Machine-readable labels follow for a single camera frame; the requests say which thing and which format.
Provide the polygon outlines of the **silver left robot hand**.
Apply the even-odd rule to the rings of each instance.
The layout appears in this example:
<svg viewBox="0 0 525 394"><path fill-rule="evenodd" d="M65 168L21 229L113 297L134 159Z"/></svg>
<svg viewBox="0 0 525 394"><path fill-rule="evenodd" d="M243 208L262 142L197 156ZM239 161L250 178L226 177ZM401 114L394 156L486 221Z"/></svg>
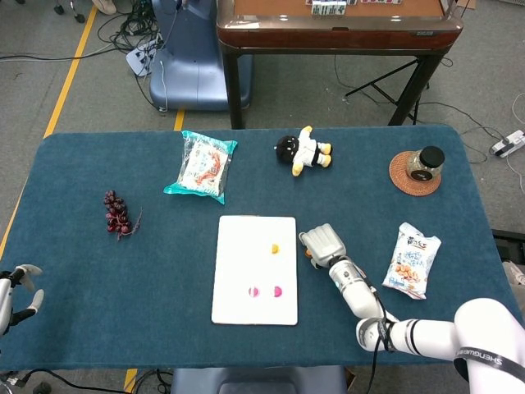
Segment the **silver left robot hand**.
<svg viewBox="0 0 525 394"><path fill-rule="evenodd" d="M1 336L5 336L9 332L10 327L16 326L39 312L45 292L43 289L35 289L31 277L39 276L42 273L43 270L33 264L16 266L11 272L1 271ZM28 307L14 313L12 310L12 298L15 288L19 285L32 292L34 298Z"/></svg>

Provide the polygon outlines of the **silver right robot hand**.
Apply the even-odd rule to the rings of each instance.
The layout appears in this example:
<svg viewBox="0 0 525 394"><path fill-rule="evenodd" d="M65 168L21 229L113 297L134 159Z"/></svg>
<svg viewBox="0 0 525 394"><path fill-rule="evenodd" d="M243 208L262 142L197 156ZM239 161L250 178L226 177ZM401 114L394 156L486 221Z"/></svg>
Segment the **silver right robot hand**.
<svg viewBox="0 0 525 394"><path fill-rule="evenodd" d="M346 248L329 223L300 232L299 241L308 251L308 257L315 269L329 268L334 259L346 255Z"/></svg>

